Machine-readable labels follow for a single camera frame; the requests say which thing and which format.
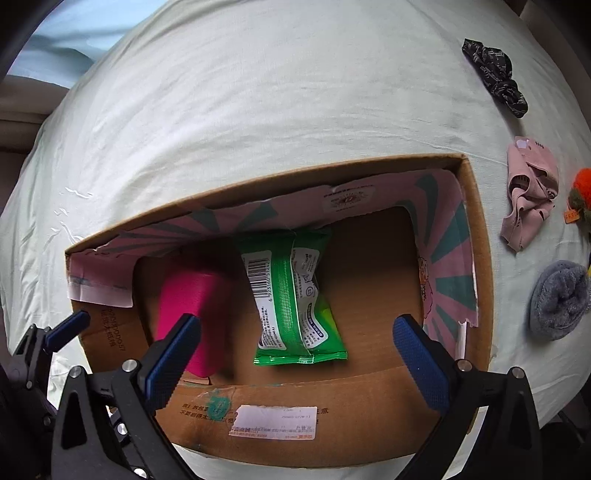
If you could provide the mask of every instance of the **black scrunchie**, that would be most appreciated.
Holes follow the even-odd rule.
[[[481,42],[467,38],[464,39],[462,51],[476,66],[486,89],[506,104],[517,118],[524,116],[527,112],[527,102],[517,89],[515,80],[511,79],[511,59],[498,48],[485,47]]]

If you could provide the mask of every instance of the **orange tag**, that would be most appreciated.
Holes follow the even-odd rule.
[[[573,223],[579,220],[580,215],[577,210],[569,209],[564,213],[564,223]]]

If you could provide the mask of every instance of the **barcode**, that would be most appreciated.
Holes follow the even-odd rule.
[[[270,258],[249,260],[246,266],[248,281],[251,283],[252,293],[256,299],[271,296],[271,275],[269,272]]]

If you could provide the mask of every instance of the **product label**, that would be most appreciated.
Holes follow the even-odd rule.
[[[291,249],[291,269],[294,274],[298,322],[306,348],[318,346],[329,337],[314,315],[318,288],[314,284],[313,277],[319,258],[318,250],[300,247]]]
[[[268,440],[314,440],[317,407],[241,405],[229,435]]]
[[[328,195],[324,195],[322,209],[325,213],[330,213],[364,205],[371,201],[374,192],[375,187],[373,185],[367,185],[365,187],[329,193]]]
[[[573,223],[579,220],[579,218],[581,218],[581,216],[577,210],[568,209],[564,213],[564,223]]]
[[[281,340],[277,316],[273,304],[273,287],[271,284],[271,251],[243,254],[242,261],[246,268],[246,276],[251,284],[256,307],[261,318],[262,333],[259,348],[285,350]]]

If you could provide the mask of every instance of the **wrinkled sheet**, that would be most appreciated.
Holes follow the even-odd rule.
[[[529,104],[522,120],[486,92],[462,53],[464,38],[510,56]],[[510,210],[506,149],[516,135],[547,145],[560,169],[556,208],[517,255],[499,237]],[[525,369],[544,424],[591,366],[588,315],[552,343],[534,343],[526,326],[542,270],[555,260],[587,264],[589,244],[561,211],[577,170],[591,166],[591,134],[558,68],[501,0],[167,3],[82,77],[25,162],[0,218],[9,347],[32,322],[55,325],[71,312],[63,252],[88,235],[256,176],[429,152],[470,158],[495,280],[490,369]],[[75,364],[86,361],[72,342],[52,368],[54,402]],[[207,479],[381,479],[404,464],[314,473],[183,455]]]

